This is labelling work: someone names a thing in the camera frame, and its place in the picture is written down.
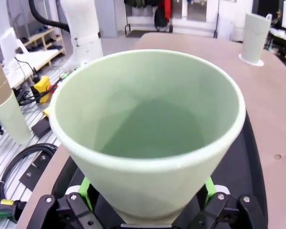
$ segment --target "bolt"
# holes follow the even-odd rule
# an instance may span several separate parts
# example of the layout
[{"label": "bolt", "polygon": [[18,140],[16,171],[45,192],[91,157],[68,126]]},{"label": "bolt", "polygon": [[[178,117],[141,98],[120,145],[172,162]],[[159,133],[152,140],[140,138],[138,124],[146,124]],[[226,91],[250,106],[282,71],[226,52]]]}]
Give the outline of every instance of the bolt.
[{"label": "bolt", "polygon": [[70,198],[71,198],[71,200],[75,200],[77,198],[77,196],[76,195],[72,195]]},{"label": "bolt", "polygon": [[244,197],[244,202],[246,202],[246,203],[250,202],[250,198],[249,197]]},{"label": "bolt", "polygon": [[223,194],[218,194],[217,198],[220,200],[223,200],[225,198],[225,196]]}]

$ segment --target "yellow connector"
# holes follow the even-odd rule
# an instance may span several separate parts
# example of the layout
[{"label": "yellow connector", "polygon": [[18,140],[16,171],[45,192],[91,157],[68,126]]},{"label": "yellow connector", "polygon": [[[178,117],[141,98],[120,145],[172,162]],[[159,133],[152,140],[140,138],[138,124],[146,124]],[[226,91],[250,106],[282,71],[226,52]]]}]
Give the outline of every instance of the yellow connector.
[{"label": "yellow connector", "polygon": [[[50,87],[50,78],[48,76],[43,76],[38,83],[34,85],[35,92],[33,91],[33,94],[42,93],[48,90]],[[49,97],[51,96],[50,93],[46,94],[44,97],[40,99],[40,103],[45,103],[49,100]]]},{"label": "yellow connector", "polygon": [[49,108],[49,107],[46,108],[46,109],[43,111],[43,114],[44,114],[45,116],[49,117],[49,115],[50,115],[50,108]]}]

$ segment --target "yellow label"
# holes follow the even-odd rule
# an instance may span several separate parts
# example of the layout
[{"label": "yellow label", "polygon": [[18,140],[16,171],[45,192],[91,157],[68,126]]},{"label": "yellow label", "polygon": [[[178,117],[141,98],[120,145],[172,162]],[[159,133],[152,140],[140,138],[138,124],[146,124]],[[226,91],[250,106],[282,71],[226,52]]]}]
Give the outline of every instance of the yellow label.
[{"label": "yellow label", "polygon": [[13,205],[14,201],[13,200],[8,200],[8,199],[3,199],[3,200],[1,200],[0,204]]}]

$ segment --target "brown table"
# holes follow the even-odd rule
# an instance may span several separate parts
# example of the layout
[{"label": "brown table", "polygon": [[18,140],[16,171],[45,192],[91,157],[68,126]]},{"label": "brown table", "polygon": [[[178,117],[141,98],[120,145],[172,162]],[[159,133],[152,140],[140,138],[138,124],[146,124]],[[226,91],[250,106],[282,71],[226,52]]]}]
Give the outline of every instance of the brown table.
[{"label": "brown table", "polygon": [[[286,229],[286,67],[268,51],[262,54],[265,65],[255,67],[238,58],[241,44],[183,34],[149,33],[134,49],[166,49],[196,55],[216,64],[236,81],[245,97],[262,164],[269,229]],[[61,146],[39,180],[18,229],[26,228],[39,198],[51,193],[68,157],[68,151]]]}]

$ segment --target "light green cup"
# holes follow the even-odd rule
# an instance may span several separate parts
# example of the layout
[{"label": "light green cup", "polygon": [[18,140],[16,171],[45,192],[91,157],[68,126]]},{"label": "light green cup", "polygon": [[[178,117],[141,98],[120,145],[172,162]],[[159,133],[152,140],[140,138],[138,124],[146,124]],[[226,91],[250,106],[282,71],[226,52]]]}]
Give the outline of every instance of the light green cup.
[{"label": "light green cup", "polygon": [[63,82],[51,108],[53,132],[127,223],[172,223],[245,120],[223,70],[165,50],[93,61]]}]

